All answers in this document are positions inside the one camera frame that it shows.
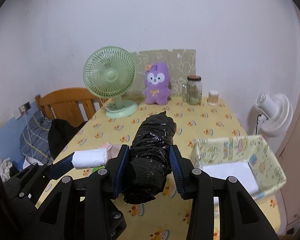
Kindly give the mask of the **purple plush bunny toy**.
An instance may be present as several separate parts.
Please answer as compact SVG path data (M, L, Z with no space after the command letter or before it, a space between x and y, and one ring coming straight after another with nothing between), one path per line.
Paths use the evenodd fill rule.
M171 95L170 73L165 62L157 62L146 67L145 103L166 105Z

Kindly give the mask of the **yellow cartoon storage box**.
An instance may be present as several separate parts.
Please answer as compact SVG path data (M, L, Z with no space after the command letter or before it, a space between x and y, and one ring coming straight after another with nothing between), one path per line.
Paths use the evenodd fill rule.
M239 180L254 200L267 198L286 183L279 161L260 135L200 139L190 159L208 175Z

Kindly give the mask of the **blue plaid pillow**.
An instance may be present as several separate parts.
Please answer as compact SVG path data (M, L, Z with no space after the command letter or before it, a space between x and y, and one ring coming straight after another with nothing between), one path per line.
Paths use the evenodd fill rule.
M42 164L53 162L49 149L48 135L52 121L42 111L36 111L26 123L19 140L19 148L24 157L31 157Z

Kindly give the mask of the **green desk fan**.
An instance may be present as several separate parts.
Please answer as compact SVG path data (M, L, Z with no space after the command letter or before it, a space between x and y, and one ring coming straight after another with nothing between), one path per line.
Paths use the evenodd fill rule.
M120 47L103 47L89 56L83 68L83 81L91 94L100 99L112 99L105 106L106 116L113 119L131 116L138 110L123 94L132 86L136 75L130 53Z

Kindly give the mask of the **yellow patterned tablecloth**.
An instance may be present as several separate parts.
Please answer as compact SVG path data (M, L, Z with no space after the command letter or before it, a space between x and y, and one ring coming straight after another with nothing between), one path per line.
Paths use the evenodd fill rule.
M177 125L173 141L181 154L190 159L194 143L200 139L248 136L229 106L219 100L217 106L205 101L191 106L181 98L173 97L166 105L147 105L138 101L139 109L133 115L112 119L99 110L65 146L57 159L74 151L99 148L106 142L130 145L138 127L150 115L165 111ZM281 219L274 194L256 200L275 230ZM185 239L190 222L191 202L182 200L172 176L168 176L165 189L156 199L146 204L130 205L122 198L115 205L124 214L127 228L121 239Z

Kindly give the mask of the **beige cartoon board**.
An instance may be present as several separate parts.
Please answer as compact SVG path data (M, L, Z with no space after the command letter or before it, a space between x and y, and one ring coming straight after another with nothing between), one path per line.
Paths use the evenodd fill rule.
M133 85L125 96L143 96L145 93L145 72L147 66L165 62L171 76L171 96L182 96L183 85L189 75L196 73L196 51L194 49L148 50L131 52L136 66Z

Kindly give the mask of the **black plastic bundle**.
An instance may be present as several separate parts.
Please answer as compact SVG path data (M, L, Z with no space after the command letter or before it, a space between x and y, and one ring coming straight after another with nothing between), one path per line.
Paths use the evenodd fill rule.
M150 202L164 190L171 173L169 154L176 129L176 123L165 111L150 115L141 123L121 177L124 202Z

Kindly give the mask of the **glass jar with lid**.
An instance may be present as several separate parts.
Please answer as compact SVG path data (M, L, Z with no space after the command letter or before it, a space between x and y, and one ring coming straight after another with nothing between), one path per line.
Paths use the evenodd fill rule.
M187 82L183 84L183 100L189 105L202 103L202 78L197 75L189 75Z

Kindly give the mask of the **white standing fan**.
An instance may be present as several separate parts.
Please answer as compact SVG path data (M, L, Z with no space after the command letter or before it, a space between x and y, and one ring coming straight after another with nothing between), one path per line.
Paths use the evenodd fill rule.
M261 93L249 114L248 134L279 137L289 128L293 114L293 105L285 94Z

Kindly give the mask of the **black garment on chair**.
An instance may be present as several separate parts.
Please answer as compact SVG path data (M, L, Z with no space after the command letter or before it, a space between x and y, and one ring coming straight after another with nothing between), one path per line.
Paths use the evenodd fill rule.
M71 126L63 119L55 119L51 122L48 132L49 150L53 159L56 159L71 139L83 128L87 122L84 121L79 126Z

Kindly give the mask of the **wooden chair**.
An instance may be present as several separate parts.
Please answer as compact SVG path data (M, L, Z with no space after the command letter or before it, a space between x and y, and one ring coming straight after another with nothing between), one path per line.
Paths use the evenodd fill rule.
M91 119L96 113L94 102L98 102L102 107L105 99L98 98L91 94L86 88L65 88L55 90L44 97L35 97L37 107L50 120L62 119L70 123L71 126L79 126L84 122L84 117L80 109L80 104L87 116Z

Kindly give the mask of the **cotton swab container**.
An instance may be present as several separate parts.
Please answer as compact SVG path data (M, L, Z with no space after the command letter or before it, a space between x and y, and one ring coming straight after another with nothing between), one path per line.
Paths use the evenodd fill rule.
M219 92L217 90L210 90L208 92L207 103L210 106L217 106L218 105L218 98L219 98Z

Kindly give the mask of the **wall power socket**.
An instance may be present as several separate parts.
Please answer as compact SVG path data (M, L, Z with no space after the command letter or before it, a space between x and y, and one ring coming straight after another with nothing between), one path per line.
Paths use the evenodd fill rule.
M23 104L22 106L19 107L19 112L21 113L21 115L23 115L30 109L31 109L31 104L28 101L27 103L25 103L25 104Z

